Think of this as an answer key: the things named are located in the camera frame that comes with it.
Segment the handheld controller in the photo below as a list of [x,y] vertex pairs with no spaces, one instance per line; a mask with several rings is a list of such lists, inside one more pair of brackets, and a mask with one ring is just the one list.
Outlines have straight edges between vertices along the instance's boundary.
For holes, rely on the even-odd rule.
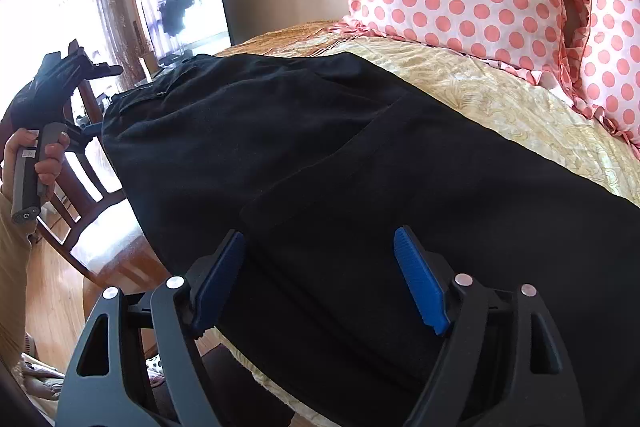
[[38,139],[33,147],[18,150],[11,211],[14,223],[40,215],[47,187],[39,181],[35,165],[45,159],[46,146],[57,142],[60,133],[66,132],[70,140],[67,151],[82,153],[95,136],[65,118],[63,107],[76,87],[83,80],[118,75],[122,71],[121,66],[92,63],[84,48],[73,41],[65,58],[61,58],[60,52],[45,55],[34,79],[15,96],[9,107],[13,129],[24,127],[37,134]]

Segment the human hand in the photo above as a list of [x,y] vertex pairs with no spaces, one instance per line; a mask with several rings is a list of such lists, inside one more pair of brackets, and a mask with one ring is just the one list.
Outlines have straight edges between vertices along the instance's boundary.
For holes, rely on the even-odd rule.
[[[2,168],[2,195],[9,201],[14,199],[15,159],[20,147],[32,147],[36,136],[24,128],[18,129],[4,146],[4,168]],[[65,149],[69,147],[69,137],[61,132],[57,143],[45,147],[46,160],[36,163],[35,169],[40,181],[47,185],[46,200],[53,196],[56,178],[60,175],[65,160]]]

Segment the curtain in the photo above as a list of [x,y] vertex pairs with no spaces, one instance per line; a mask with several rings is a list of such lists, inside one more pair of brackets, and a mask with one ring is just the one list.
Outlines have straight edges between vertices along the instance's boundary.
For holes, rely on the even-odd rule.
[[127,14],[125,0],[96,0],[102,29],[110,47],[111,55],[124,68],[116,79],[121,90],[132,89],[136,82],[145,78],[140,65],[140,49],[133,24]]

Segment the clamp jaw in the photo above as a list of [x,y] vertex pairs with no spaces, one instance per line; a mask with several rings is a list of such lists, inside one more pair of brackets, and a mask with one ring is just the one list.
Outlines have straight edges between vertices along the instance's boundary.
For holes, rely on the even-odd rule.
[[409,227],[394,252],[422,320],[444,338],[404,427],[584,427],[568,353],[532,285],[510,293],[455,274]]
[[[230,230],[185,277],[146,293],[104,290],[69,363],[56,425],[191,427],[222,425],[195,339],[216,325],[244,261],[244,237]],[[162,370],[180,424],[161,417],[146,373],[141,328],[156,332]]]

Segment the sleeve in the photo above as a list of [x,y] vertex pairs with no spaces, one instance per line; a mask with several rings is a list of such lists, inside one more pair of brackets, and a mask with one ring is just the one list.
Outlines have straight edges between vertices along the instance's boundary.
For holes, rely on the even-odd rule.
[[11,221],[11,203],[0,193],[0,360],[14,367],[24,350],[28,235],[34,224],[18,227]]

